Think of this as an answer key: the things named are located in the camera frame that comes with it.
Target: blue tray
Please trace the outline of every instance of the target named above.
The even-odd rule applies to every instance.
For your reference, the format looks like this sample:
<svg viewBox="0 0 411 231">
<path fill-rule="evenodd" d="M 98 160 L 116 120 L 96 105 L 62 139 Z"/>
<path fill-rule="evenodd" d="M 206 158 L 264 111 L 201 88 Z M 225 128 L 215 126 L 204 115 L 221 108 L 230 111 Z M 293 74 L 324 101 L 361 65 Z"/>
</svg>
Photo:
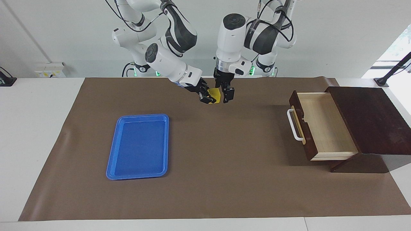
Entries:
<svg viewBox="0 0 411 231">
<path fill-rule="evenodd" d="M 167 172 L 169 117 L 127 115 L 117 120 L 106 176 L 110 180 L 159 177 Z"/>
</svg>

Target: yellow sponge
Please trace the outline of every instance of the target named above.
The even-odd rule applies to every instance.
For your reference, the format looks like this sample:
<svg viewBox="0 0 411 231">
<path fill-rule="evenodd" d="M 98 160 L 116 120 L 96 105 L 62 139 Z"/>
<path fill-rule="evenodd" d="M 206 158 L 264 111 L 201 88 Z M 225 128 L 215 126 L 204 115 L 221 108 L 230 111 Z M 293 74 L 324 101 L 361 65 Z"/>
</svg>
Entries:
<svg viewBox="0 0 411 231">
<path fill-rule="evenodd" d="M 220 88 L 209 88 L 208 93 L 216 100 L 215 104 L 220 103 L 221 94 Z"/>
</svg>

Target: white handle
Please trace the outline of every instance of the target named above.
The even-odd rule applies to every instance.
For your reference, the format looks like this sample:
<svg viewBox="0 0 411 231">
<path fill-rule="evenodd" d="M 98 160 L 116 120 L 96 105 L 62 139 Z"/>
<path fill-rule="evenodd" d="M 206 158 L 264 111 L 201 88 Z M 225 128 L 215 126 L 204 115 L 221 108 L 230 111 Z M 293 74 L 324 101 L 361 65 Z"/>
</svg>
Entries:
<svg viewBox="0 0 411 231">
<path fill-rule="evenodd" d="M 294 127 L 293 119 L 291 118 L 290 112 L 294 112 L 294 109 L 288 109 L 288 111 L 287 111 L 288 121 L 290 122 L 291 130 L 293 131 L 294 138 L 298 141 L 303 141 L 304 138 L 297 136 L 297 132 L 296 132 L 296 129 Z"/>
</svg>

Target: wooden cabinet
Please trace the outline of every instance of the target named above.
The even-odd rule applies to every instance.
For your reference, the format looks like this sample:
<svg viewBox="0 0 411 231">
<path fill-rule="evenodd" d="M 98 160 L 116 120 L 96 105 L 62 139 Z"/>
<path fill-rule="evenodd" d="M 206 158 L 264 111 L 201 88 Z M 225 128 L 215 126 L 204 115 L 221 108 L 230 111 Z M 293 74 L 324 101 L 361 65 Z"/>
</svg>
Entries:
<svg viewBox="0 0 411 231">
<path fill-rule="evenodd" d="M 287 112 L 308 160 L 332 172 L 386 173 L 411 163 L 411 128 L 380 88 L 293 92 Z"/>
</svg>

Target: green light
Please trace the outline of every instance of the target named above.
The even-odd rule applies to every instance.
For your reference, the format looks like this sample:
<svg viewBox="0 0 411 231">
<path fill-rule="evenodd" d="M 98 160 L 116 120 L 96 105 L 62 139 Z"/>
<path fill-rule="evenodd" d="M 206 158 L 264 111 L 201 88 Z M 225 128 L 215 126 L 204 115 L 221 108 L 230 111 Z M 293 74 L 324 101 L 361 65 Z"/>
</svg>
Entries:
<svg viewBox="0 0 411 231">
<path fill-rule="evenodd" d="M 248 73 L 249 75 L 254 75 L 256 68 L 254 66 L 251 66 L 250 72 Z"/>
<path fill-rule="evenodd" d="M 275 77 L 277 77 L 278 74 L 278 68 L 274 67 L 274 70 L 272 70 L 271 76 L 274 76 L 274 72 L 277 69 L 277 72 L 275 73 Z"/>
</svg>

